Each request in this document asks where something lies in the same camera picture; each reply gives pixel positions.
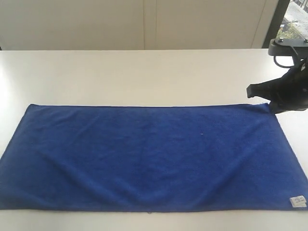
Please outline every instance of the microfiber towel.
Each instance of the microfiber towel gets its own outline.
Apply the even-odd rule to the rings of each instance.
[[[32,104],[0,160],[0,209],[294,210],[301,195],[307,177],[267,104]]]

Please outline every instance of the white table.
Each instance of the white table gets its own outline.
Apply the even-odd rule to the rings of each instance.
[[[262,103],[246,87],[280,77],[267,50],[2,51],[0,154],[36,104],[191,106]],[[308,175],[308,112],[278,115]],[[307,231],[308,213],[84,213],[0,211],[4,231]]]

